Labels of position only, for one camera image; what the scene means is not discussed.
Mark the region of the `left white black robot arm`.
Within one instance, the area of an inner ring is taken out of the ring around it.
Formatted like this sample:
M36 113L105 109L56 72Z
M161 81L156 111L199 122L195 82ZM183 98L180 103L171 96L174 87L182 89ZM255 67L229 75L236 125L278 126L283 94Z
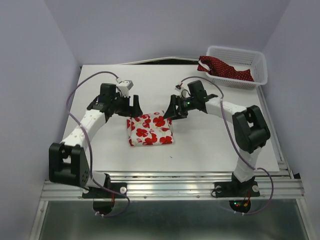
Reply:
M103 83L97 97L87 106L77 126L60 143L52 143L48 150L49 180L52 183L94 188L100 197L111 193L111 179L107 173L93 170L91 141L107 121L116 114L136 118L142 115L138 95L129 95L133 82Z

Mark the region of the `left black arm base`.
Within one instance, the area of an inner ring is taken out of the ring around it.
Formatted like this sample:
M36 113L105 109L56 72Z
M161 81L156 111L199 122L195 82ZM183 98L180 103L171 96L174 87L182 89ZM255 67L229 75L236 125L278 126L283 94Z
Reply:
M93 200L92 210L96 216L101 218L117 217L124 214L131 200L127 196L127 184L125 182L111 183L107 175L102 183L95 178L82 190L82 196L85 200ZM116 200L125 200L126 205L122 208L116 206Z

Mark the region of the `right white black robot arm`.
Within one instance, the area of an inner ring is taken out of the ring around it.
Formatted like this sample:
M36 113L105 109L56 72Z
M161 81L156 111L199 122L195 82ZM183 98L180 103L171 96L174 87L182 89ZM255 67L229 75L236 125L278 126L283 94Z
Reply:
M211 195L214 198L240 198L260 196L255 181L258 156L271 137L269 127L257 105L249 107L224 101L224 95L207 94L203 78L196 77L183 88L176 85L178 95L171 95L165 119L187 118L189 111L198 110L223 119L231 144L238 156L230 181L215 182Z

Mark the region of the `white red poppy skirt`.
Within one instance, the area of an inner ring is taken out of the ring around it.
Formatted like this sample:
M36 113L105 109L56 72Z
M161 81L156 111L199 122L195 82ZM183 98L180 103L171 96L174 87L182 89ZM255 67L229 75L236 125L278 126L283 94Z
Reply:
M129 145L140 147L173 144L172 119L164 118L164 114L164 111L159 111L127 118Z

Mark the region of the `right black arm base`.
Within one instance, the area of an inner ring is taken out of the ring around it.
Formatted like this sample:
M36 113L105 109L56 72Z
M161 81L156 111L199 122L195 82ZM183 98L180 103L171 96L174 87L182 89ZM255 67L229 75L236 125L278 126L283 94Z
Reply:
M229 199L231 210L243 215L248 214L252 198L260 197L258 183L237 183L235 181L215 182L211 196L216 199Z

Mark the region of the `dark red dotted skirt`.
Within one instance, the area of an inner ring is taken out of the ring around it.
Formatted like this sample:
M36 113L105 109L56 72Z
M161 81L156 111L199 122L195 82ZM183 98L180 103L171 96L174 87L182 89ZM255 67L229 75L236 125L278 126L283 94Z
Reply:
M202 55L198 59L197 70L205 72L210 76L228 78L240 81L253 82L251 70L236 70L233 66L224 61L207 55Z

